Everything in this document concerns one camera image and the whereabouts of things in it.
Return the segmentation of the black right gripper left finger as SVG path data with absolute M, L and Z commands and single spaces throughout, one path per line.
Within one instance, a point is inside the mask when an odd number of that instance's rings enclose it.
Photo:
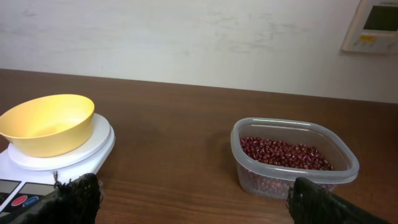
M 75 180 L 60 182 L 53 173 L 54 191 L 33 205 L 12 214 L 19 224 L 94 223 L 103 200 L 103 189 L 97 176 L 87 173 Z

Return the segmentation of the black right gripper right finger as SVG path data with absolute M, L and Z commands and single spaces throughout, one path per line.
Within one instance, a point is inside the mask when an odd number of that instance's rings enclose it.
M 295 224 L 389 224 L 304 177 L 289 189 L 287 208 Z

